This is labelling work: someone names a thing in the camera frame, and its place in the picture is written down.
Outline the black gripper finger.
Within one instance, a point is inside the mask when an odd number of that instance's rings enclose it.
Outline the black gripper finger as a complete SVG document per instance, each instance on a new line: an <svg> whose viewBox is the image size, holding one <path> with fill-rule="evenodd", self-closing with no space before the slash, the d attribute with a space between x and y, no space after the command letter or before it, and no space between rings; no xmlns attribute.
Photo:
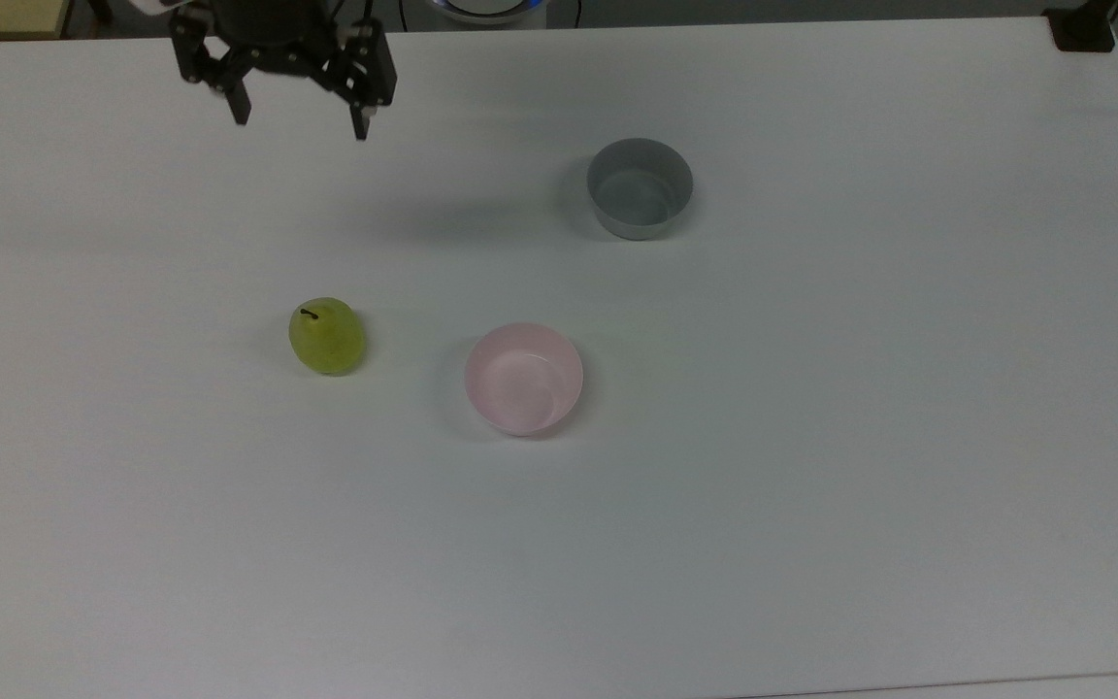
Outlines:
<svg viewBox="0 0 1118 699"><path fill-rule="evenodd" d="M358 141L368 139L370 119L390 106L398 70L383 25L375 17L334 26L337 49L322 67L324 87L345 102Z"/></svg>
<svg viewBox="0 0 1118 699"><path fill-rule="evenodd" d="M187 83L203 84L222 98L237 125L252 116L252 100L245 76L254 67L254 49L231 46L214 57L206 40L216 30L212 8L177 8L169 17L169 35L181 76Z"/></svg>

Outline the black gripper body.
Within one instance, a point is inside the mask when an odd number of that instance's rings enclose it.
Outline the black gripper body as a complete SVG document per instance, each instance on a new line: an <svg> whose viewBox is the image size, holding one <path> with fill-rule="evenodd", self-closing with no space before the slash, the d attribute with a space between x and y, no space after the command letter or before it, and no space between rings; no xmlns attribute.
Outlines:
<svg viewBox="0 0 1118 699"><path fill-rule="evenodd" d="M263 58L260 70L299 75L288 54L325 68L338 59L337 22L325 1L208 1L214 34L233 51L258 49L282 51Z"/></svg>

